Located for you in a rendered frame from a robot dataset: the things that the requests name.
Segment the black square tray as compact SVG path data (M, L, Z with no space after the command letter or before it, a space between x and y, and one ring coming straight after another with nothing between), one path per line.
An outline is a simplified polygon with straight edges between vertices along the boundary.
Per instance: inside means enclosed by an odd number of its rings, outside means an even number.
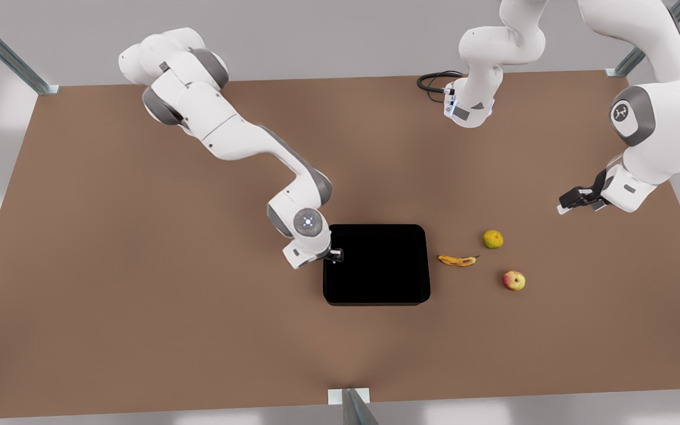
M426 232L419 225L331 225L337 263L323 267L331 306L418 306L431 296Z

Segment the silver frame post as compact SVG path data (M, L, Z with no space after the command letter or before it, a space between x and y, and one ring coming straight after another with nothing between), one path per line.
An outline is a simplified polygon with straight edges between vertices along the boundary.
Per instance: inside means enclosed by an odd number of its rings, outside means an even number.
M370 389L329 389L328 404L342 406L342 425L380 425L370 411Z
M48 84L18 54L0 38L0 62L38 95L52 95L60 91L58 84Z
M667 6L662 0L613 0L624 6L605 24L601 35L626 41L633 49L605 75L624 78L648 58L656 81L680 80L680 0Z

